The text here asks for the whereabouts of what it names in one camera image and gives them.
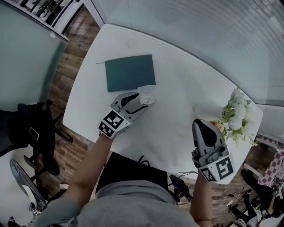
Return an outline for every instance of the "dark green notebook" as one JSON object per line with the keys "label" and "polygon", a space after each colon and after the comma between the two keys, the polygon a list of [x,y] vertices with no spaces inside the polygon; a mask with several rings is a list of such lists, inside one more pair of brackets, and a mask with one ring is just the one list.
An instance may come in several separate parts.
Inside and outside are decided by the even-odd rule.
{"label": "dark green notebook", "polygon": [[106,82],[108,92],[155,85],[152,55],[106,61]]}

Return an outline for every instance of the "green leaf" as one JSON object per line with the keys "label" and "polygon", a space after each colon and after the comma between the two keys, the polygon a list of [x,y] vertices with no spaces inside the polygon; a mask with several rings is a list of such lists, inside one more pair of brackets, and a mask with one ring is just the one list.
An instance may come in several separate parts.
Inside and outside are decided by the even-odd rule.
{"label": "green leaf", "polygon": [[242,131],[241,129],[238,129],[238,130],[234,130],[234,133],[235,133],[235,134],[241,134],[241,135],[242,135],[242,134],[243,134],[243,131]]}

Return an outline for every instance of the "checkered fabric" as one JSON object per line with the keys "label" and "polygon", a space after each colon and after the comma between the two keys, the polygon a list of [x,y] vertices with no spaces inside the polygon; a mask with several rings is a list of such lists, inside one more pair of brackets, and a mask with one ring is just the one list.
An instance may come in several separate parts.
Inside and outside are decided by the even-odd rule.
{"label": "checkered fabric", "polygon": [[276,153],[266,171],[258,178],[258,183],[271,187],[277,177],[283,174],[284,152]]}
{"label": "checkered fabric", "polygon": [[283,151],[284,152],[284,143],[281,143],[279,141],[276,141],[276,140],[273,140],[271,138],[268,138],[268,137],[265,137],[265,136],[262,136],[260,134],[257,134],[257,137],[259,137],[260,139],[262,140],[267,140],[269,141],[270,143],[274,144],[274,148],[277,152],[281,152]]}

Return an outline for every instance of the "black chair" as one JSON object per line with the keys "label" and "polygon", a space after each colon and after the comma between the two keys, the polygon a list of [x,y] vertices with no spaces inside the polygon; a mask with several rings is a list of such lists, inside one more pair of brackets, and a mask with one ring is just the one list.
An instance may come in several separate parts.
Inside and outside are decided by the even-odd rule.
{"label": "black chair", "polygon": [[33,147],[33,155],[30,158],[24,156],[25,161],[36,170],[37,157],[42,154],[44,164],[33,180],[45,171],[55,176],[59,175],[59,167],[53,158],[55,133],[66,141],[73,142],[71,137],[68,138],[55,127],[63,113],[53,120],[50,104],[50,101],[28,106],[19,104],[16,112],[0,110],[0,157],[30,144]]}

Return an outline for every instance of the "human arm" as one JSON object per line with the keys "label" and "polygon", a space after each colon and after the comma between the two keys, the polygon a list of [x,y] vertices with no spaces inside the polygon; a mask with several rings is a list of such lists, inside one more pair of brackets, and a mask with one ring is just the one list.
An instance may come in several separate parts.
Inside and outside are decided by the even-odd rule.
{"label": "human arm", "polygon": [[113,140],[102,134],[83,162],[75,171],[63,198],[70,199],[82,208],[90,200],[95,184],[107,160]]}
{"label": "human arm", "polygon": [[212,186],[200,171],[195,183],[190,214],[201,227],[212,226]]}
{"label": "human arm", "polygon": [[273,209],[274,201],[275,201],[275,197],[273,197],[271,202],[270,202],[270,205],[269,205],[269,208],[268,208],[268,213],[269,214],[272,214],[274,212],[274,209]]}

